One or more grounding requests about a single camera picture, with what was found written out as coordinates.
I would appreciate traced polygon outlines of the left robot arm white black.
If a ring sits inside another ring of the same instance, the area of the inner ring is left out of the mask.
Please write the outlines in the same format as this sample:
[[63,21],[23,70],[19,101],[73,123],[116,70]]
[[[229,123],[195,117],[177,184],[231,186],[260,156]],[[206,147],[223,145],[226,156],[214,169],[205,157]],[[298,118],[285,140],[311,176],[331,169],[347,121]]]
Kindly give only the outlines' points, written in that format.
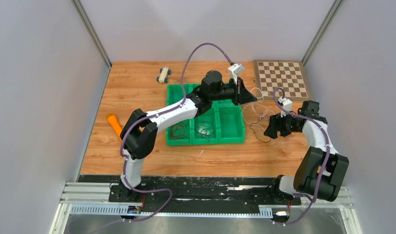
[[128,202],[134,202],[140,196],[138,185],[144,158],[153,151],[157,135],[176,123],[204,114],[214,101],[219,100],[242,105],[256,102],[257,98],[245,88],[240,77],[230,78],[228,83],[224,83],[220,72],[209,71],[201,84],[184,94],[180,101],[155,111],[133,111],[120,134],[120,153],[124,158],[120,176],[124,185],[121,195]]

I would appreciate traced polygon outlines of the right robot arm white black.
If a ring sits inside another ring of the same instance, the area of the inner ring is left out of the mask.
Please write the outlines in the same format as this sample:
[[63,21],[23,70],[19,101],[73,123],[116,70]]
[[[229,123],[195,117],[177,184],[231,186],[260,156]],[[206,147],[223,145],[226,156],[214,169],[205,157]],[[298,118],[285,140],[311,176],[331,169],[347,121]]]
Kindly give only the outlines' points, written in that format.
[[294,176],[280,175],[276,186],[269,190],[270,199],[283,203],[289,195],[308,194],[314,199],[334,201],[341,189],[349,159],[340,155],[327,132],[327,120],[319,115],[319,103],[304,101],[296,114],[291,112],[292,101],[278,99],[281,112],[269,118],[264,135],[276,139],[292,133],[303,133],[309,146]]

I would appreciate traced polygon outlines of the green six-compartment tray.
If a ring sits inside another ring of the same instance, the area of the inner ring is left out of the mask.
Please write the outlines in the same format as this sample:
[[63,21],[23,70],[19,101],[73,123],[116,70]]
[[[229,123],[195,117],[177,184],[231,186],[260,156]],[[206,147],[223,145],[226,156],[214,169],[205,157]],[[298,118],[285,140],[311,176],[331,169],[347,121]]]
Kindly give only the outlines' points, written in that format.
[[166,129],[168,146],[235,144],[245,142],[241,106],[230,100],[214,101],[203,115],[183,120]]

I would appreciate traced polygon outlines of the wooden chessboard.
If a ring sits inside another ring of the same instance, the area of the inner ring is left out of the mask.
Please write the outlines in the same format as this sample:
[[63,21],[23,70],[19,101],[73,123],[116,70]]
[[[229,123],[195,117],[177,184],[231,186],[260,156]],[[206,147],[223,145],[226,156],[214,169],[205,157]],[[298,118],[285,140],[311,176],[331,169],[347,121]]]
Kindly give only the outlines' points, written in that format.
[[312,100],[304,66],[300,60],[254,60],[254,77],[258,100],[272,100],[276,87],[284,89],[292,101]]

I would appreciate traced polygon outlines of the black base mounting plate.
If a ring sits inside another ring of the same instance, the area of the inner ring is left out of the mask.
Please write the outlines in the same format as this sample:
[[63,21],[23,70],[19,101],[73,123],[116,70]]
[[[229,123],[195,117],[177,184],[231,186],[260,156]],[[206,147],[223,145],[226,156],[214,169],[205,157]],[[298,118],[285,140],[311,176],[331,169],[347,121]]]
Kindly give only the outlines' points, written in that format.
[[260,205],[301,203],[279,192],[272,177],[142,176],[136,188],[147,194],[127,189],[118,175],[81,175],[78,182],[109,183],[110,202],[142,203],[145,212],[254,214]]

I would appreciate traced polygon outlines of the white blue toy car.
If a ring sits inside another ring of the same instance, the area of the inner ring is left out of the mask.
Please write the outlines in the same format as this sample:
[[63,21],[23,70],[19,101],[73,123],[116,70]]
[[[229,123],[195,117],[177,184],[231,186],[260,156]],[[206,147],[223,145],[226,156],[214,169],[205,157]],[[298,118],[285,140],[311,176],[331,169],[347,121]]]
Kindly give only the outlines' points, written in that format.
[[160,75],[156,78],[156,81],[159,83],[168,83],[169,78],[168,75],[171,75],[172,71],[169,67],[165,66],[160,69]]

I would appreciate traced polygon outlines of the orange plastic carrot toy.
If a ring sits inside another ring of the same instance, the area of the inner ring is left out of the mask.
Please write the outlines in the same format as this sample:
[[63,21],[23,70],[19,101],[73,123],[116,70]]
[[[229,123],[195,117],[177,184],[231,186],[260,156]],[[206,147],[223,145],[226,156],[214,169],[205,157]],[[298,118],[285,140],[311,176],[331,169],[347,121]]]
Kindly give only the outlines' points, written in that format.
[[107,122],[111,125],[116,135],[121,138],[122,127],[119,123],[118,117],[116,114],[108,113],[106,115]]

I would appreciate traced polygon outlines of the aluminium frame rail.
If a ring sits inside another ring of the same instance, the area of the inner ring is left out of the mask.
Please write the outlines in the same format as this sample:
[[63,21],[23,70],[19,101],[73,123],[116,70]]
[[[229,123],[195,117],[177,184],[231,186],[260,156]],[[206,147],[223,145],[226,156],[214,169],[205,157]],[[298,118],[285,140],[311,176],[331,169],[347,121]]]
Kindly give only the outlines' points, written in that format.
[[[67,182],[60,203],[70,204],[109,204],[109,183]],[[347,187],[341,188],[340,194],[333,202],[316,200],[313,208],[354,208]]]

